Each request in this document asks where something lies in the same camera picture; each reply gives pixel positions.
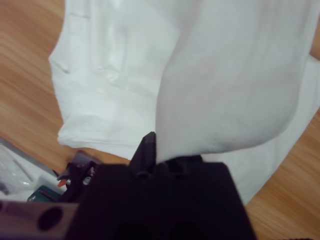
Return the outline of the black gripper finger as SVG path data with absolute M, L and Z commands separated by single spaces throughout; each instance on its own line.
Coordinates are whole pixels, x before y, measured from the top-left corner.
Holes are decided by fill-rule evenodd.
M 168 172 L 173 176 L 189 175 L 193 165 L 203 163 L 200 155 L 176 157 L 165 161 Z
M 139 143 L 130 163 L 134 179 L 149 179 L 156 165 L 156 133 L 151 131 Z

